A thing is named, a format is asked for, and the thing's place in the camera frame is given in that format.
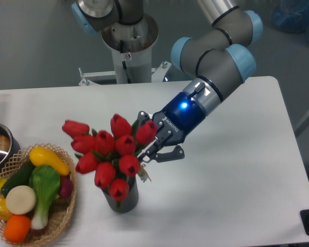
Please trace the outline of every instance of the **red tulip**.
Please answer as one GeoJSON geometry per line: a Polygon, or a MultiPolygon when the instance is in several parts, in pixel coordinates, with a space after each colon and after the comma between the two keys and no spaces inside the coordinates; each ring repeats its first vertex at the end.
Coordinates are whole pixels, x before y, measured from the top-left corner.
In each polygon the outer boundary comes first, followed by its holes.
{"type": "Polygon", "coordinates": [[[107,156],[114,150],[114,138],[105,130],[101,130],[96,135],[95,150],[104,156],[107,156]]]}
{"type": "Polygon", "coordinates": [[[72,148],[79,153],[88,153],[95,149],[95,137],[91,135],[77,135],[71,142],[72,148]]]}
{"type": "Polygon", "coordinates": [[[115,168],[110,162],[100,163],[95,172],[95,185],[101,189],[105,189],[112,183],[115,177],[115,168]]]}
{"type": "Polygon", "coordinates": [[[88,134],[89,133],[89,126],[85,123],[76,122],[72,120],[66,120],[64,125],[62,126],[62,130],[71,136],[72,138],[76,137],[77,135],[81,134],[88,134]]]}
{"type": "Polygon", "coordinates": [[[131,135],[123,135],[116,141],[115,148],[121,156],[133,154],[136,149],[136,141],[131,135]]]}
{"type": "Polygon", "coordinates": [[[133,155],[125,155],[119,160],[119,169],[127,176],[133,177],[139,172],[139,159],[133,155]]]}
{"type": "Polygon", "coordinates": [[[129,185],[123,179],[114,180],[109,186],[109,195],[115,201],[123,201],[128,195],[129,185]]]}
{"type": "Polygon", "coordinates": [[[85,174],[94,171],[97,165],[98,165],[97,159],[91,152],[89,152],[79,159],[78,164],[76,166],[76,171],[81,174],[85,174]]]}
{"type": "Polygon", "coordinates": [[[132,133],[132,126],[129,122],[118,114],[114,114],[110,121],[111,131],[115,138],[132,133]]]}
{"type": "Polygon", "coordinates": [[[155,139],[157,129],[158,127],[153,121],[146,122],[136,131],[136,140],[142,145],[149,144],[155,139]]]}

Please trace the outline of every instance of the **gray floor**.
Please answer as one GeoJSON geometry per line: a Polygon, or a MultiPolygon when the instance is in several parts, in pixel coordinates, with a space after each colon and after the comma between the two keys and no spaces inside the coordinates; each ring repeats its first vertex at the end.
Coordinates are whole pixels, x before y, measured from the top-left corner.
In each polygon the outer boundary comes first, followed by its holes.
{"type": "MultiPolygon", "coordinates": [[[[76,86],[84,73],[113,70],[100,36],[86,35],[71,13],[73,0],[0,0],[0,89],[76,86]]],[[[255,76],[278,79],[294,127],[309,108],[309,43],[305,35],[276,30],[265,1],[237,1],[264,22],[261,39],[249,47],[257,61],[255,76]]],[[[170,61],[180,37],[211,30],[194,0],[147,0],[145,12],[159,26],[153,66],[170,61]]],[[[174,79],[188,79],[174,70],[174,79]]],[[[309,127],[297,139],[309,176],[309,127]]]]}

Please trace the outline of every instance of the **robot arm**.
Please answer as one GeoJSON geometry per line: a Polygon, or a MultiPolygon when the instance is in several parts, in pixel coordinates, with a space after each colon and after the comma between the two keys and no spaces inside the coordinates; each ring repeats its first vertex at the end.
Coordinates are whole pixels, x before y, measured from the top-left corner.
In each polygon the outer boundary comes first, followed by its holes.
{"type": "MultiPolygon", "coordinates": [[[[242,12],[233,1],[202,2],[208,6],[213,30],[200,39],[181,38],[171,51],[173,64],[196,78],[153,114],[158,127],[156,140],[140,154],[140,161],[184,158],[179,144],[255,71],[255,59],[244,46],[261,36],[259,16],[252,11],[242,12]],[[170,153],[159,154],[165,146],[176,147],[170,153]]],[[[140,112],[139,120],[142,125],[150,117],[140,112]]]]}
{"type": "MultiPolygon", "coordinates": [[[[140,125],[153,120],[158,127],[156,140],[139,155],[140,161],[164,162],[184,158],[179,144],[255,71],[255,59],[245,46],[261,36],[263,25],[260,17],[253,11],[242,12],[233,0],[198,0],[198,3],[213,30],[198,39],[180,38],[174,44],[172,63],[195,79],[152,118],[139,112],[140,125]],[[158,153],[165,146],[175,146],[175,149],[170,153],[158,153]]],[[[146,20],[142,0],[78,0],[72,9],[81,26],[93,33],[102,31],[106,44],[119,51],[119,56],[127,51],[139,52],[148,48],[131,50],[135,47],[133,42],[142,40],[149,45],[157,39],[157,25],[153,25],[152,32],[139,29],[149,27],[151,23],[147,21],[147,25],[140,25],[146,20]],[[149,37],[142,33],[155,35],[149,37]]],[[[126,69],[126,65],[131,68],[128,61],[123,58],[116,64],[119,63],[120,66],[123,63],[130,79],[132,71],[126,69]]],[[[135,78],[144,71],[144,66],[138,65],[138,68],[135,78]]]]}
{"type": "Polygon", "coordinates": [[[133,25],[143,18],[143,0],[78,0],[72,11],[80,26],[88,34],[121,23],[133,25]]]}

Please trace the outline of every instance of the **green leaf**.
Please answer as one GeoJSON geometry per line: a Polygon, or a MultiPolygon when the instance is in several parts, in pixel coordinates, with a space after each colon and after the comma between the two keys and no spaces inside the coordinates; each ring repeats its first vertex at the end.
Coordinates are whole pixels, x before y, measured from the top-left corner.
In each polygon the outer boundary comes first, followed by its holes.
{"type": "Polygon", "coordinates": [[[95,156],[95,158],[96,158],[99,162],[105,162],[105,161],[107,161],[107,159],[106,159],[102,154],[100,154],[99,152],[96,152],[95,150],[92,150],[91,152],[92,152],[92,154],[95,156]]]}
{"type": "Polygon", "coordinates": [[[95,137],[97,135],[97,131],[95,129],[92,129],[92,135],[95,137]]]}
{"type": "Polygon", "coordinates": [[[132,136],[136,136],[136,131],[139,128],[140,121],[138,119],[135,120],[135,122],[132,124],[132,136]]]}
{"type": "Polygon", "coordinates": [[[80,159],[82,157],[82,155],[78,154],[78,153],[75,153],[74,154],[78,159],[80,159]]]}
{"type": "Polygon", "coordinates": [[[140,170],[139,170],[139,172],[138,172],[138,175],[139,175],[140,179],[143,181],[143,183],[144,183],[147,179],[149,179],[150,181],[152,181],[151,178],[150,178],[150,176],[149,176],[149,174],[147,173],[147,171],[144,169],[144,167],[143,167],[142,165],[141,165],[141,167],[140,167],[140,170]]]}
{"type": "Polygon", "coordinates": [[[115,201],[115,209],[119,210],[122,207],[122,201],[115,201]]]}
{"type": "Polygon", "coordinates": [[[142,152],[142,149],[136,150],[134,153],[134,156],[137,157],[141,152],[142,152]]]}
{"type": "Polygon", "coordinates": [[[135,152],[134,152],[134,156],[138,156],[140,154],[140,152],[146,147],[146,145],[142,145],[140,143],[137,143],[136,148],[135,148],[135,152]]]}
{"type": "Polygon", "coordinates": [[[112,160],[111,164],[112,164],[114,167],[119,167],[119,159],[118,159],[118,158],[115,158],[114,160],[112,160]]]}

